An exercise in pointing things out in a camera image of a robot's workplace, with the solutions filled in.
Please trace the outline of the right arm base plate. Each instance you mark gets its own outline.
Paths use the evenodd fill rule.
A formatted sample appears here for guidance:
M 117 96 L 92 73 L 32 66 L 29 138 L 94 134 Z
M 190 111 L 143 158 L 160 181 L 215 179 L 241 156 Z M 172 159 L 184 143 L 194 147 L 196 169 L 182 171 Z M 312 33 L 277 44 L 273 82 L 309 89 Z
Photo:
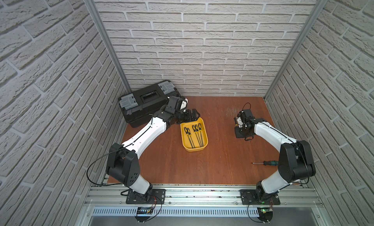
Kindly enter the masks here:
M 240 190 L 243 205 L 280 205 L 278 193 L 267 194 L 258 189 Z

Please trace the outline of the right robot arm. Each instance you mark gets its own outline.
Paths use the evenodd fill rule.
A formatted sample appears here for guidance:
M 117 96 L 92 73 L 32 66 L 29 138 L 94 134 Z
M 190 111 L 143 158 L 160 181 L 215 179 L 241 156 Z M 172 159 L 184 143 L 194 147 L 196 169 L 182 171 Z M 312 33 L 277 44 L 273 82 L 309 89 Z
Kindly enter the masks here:
M 254 198 L 264 202 L 292 183 L 315 176 L 316 168 L 310 144 L 292 138 L 262 118 L 255 118 L 250 109 L 242 110 L 235 120 L 235 135 L 249 141 L 255 135 L 263 138 L 279 152 L 278 170 L 257 183 Z

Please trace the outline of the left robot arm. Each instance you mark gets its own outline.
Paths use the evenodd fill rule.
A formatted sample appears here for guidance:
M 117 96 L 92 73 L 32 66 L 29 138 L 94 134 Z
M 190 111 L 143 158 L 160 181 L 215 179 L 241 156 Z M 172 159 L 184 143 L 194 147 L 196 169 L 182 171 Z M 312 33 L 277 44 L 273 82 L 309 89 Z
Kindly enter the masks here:
M 153 113 L 149 123 L 136 135 L 122 144 L 114 143 L 108 153 L 106 174 L 133 192 L 149 196 L 153 186 L 140 174 L 139 158 L 146 148 L 170 126 L 195 122 L 200 118 L 196 109 L 187 109 L 188 100 L 171 96 L 167 104 Z

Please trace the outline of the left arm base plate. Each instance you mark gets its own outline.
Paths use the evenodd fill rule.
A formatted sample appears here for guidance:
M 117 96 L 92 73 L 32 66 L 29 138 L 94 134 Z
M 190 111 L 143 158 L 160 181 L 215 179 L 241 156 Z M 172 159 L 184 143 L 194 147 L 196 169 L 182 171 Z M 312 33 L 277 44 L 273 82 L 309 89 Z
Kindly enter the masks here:
M 129 190 L 126 198 L 128 205 L 157 204 L 162 205 L 165 202 L 165 189 L 152 189 L 146 194 L 140 194 L 133 190 Z

